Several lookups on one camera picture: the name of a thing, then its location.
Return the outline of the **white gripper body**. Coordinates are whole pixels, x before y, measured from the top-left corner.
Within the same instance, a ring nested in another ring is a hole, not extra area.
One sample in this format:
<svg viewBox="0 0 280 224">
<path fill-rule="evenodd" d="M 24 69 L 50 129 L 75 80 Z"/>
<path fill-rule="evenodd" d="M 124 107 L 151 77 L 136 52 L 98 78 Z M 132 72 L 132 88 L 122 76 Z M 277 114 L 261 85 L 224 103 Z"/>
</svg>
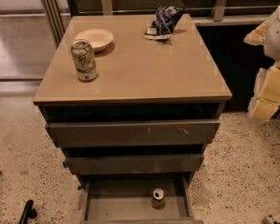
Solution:
<svg viewBox="0 0 280 224">
<path fill-rule="evenodd" d="M 268 69 L 259 92 L 259 99 L 273 105 L 280 105 L 280 61 L 276 61 Z"/>
</svg>

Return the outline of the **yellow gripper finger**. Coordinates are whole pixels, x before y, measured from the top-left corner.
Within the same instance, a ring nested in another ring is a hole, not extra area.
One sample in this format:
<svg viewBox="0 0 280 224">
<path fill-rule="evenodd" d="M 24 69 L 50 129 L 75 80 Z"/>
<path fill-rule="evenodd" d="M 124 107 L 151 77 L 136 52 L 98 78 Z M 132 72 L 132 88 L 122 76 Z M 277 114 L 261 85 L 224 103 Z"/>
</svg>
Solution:
<svg viewBox="0 0 280 224">
<path fill-rule="evenodd" d="M 263 45 L 267 23 L 267 21 L 264 21 L 256 29 L 247 34 L 244 38 L 244 42 L 252 46 Z"/>
<path fill-rule="evenodd" d="M 250 100 L 248 106 L 248 113 L 253 119 L 269 120 L 277 111 L 278 105 L 270 104 L 269 102 L 261 101 L 259 99 L 259 92 L 264 82 L 268 69 L 260 68 L 257 73 L 254 84 L 254 95 Z"/>
</svg>

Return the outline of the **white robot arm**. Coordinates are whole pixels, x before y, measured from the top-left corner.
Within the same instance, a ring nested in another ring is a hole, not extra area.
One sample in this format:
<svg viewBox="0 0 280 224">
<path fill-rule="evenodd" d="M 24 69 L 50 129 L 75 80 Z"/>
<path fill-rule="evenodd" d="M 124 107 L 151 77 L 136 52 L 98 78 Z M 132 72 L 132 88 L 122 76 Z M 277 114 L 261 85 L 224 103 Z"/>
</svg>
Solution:
<svg viewBox="0 0 280 224">
<path fill-rule="evenodd" d="M 250 118 L 266 122 L 280 114 L 280 5 L 268 20 L 244 38 L 244 42 L 262 45 L 264 55 L 274 60 L 270 68 L 258 71 L 254 95 L 247 109 Z"/>
</svg>

